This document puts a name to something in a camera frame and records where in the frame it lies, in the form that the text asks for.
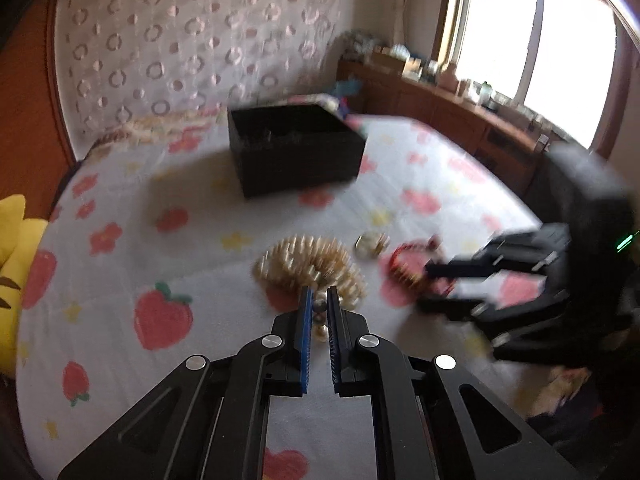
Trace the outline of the black jewelry box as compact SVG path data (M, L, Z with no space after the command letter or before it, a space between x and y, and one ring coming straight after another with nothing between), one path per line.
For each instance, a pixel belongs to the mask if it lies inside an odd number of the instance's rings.
M228 133L246 198L354 180L367 143L319 104L230 110Z

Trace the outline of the wooden sideboard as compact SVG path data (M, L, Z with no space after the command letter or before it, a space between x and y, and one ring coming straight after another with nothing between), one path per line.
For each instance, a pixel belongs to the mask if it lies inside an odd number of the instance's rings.
M341 60L336 79L361 82L359 92L348 100L355 112L422 122L473 155L518 196L530 188L547 144L540 136L432 84L371 65Z

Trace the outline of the small gold pendant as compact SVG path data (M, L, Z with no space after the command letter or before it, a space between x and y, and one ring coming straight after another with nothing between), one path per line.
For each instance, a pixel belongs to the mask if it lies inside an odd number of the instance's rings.
M363 259L376 259L386 252L390 237L384 232L364 232L358 236L354 244L354 253Z

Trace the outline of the floral strawberry bed sheet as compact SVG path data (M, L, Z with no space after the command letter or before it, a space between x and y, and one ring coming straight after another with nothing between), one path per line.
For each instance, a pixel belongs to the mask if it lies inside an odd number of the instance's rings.
M360 116L360 174L246 200L226 124L154 144L94 151L64 191L24 292L17 401L32 463L55 478L91 441L194 353L216 360L295 304L254 279L292 235L354 246L437 236L476 252L536 217L486 169L408 118Z

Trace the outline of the yellow striped plush toy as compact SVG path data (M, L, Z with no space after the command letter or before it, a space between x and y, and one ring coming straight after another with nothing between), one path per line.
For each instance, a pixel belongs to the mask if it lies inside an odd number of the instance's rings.
M1 374L15 377L17 330L23 289L48 222L26 218L26 198L14 194L1 200Z

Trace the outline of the floral quilt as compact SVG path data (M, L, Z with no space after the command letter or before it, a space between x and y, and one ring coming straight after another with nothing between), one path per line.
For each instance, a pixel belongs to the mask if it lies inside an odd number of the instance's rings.
M117 143L129 145L154 144L163 140L178 140L183 136L198 136L214 125L227 122L227 107L215 106L205 110L186 110L164 116L144 116L111 128L100 134L91 151Z

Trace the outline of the wooden wardrobe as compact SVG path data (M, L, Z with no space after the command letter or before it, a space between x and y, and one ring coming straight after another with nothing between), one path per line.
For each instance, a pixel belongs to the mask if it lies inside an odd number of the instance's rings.
M58 96L58 0L30 0L1 44L1 196L26 197L26 216L47 219L75 165Z

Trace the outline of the circle patterned sheer curtain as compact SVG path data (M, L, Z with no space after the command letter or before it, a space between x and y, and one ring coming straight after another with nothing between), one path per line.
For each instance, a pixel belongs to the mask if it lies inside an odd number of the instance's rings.
M340 21L340 0L58 0L73 148L137 117L317 88Z

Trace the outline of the window with wooden frame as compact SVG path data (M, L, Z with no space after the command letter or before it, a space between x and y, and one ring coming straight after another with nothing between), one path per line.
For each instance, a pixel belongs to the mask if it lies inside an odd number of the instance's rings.
M442 0L433 55L612 156L637 51L611 0Z

